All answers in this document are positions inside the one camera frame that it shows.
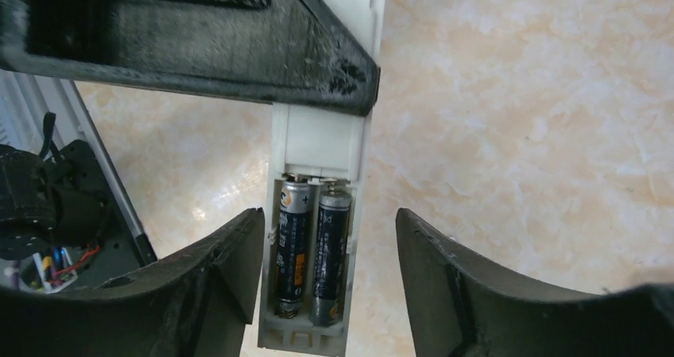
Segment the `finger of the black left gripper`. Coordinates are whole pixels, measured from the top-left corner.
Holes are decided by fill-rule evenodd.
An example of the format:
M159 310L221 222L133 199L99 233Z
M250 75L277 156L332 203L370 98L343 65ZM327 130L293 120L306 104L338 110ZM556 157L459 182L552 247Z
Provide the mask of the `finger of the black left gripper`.
M380 75L323 0L1 0L1 66L358 116Z

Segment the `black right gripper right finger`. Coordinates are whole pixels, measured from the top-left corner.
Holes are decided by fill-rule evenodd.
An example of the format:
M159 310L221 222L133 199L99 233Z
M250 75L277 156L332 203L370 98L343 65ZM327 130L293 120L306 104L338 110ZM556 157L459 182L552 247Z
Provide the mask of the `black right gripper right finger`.
M670 356L673 286L594 295L519 274L396 216L405 300L419 356Z

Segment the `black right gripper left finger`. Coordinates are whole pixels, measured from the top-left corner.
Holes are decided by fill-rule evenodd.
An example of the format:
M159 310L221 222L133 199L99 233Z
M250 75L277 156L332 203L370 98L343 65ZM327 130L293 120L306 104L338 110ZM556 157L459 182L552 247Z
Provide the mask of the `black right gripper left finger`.
M237 356L254 319L265 216L250 208L96 288L1 291L4 356Z

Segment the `black AAA battery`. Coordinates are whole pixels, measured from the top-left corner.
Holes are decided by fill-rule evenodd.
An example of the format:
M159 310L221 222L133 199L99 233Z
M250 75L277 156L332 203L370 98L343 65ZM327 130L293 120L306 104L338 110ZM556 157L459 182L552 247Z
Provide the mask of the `black AAA battery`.
M341 188L320 193L316 257L310 321L318 327L334 324L339 317L343 263L351 212L351 196Z
M314 191L308 179L290 175L281 184L276 255L276 314L293 318L303 304Z

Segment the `white remote control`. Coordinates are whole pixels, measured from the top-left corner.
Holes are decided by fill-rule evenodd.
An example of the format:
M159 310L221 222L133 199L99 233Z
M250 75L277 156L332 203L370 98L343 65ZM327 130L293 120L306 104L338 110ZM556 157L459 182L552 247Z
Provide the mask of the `white remote control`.
M260 348L315 356L343 356L346 353L371 122L368 115L359 117L287 103L273 105L258 322ZM303 304L296 316L284 319L276 314L276 255L281 184L290 175L308 179L314 191L314 209ZM329 187L341 188L351 196L351 212L339 317L330 326L318 327L310 321L309 314L319 197Z

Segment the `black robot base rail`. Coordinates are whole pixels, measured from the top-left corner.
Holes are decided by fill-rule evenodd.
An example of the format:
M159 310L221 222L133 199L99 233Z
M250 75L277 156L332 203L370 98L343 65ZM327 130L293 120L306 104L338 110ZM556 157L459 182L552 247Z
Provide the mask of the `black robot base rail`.
M55 114L53 149L45 159L50 182L72 198L99 201L101 222L85 245L49 247L34 236L33 254L1 262L1 284L24 292L58 293L96 287L157 260L99 132L71 80L1 72L1 143L38 154L43 122Z

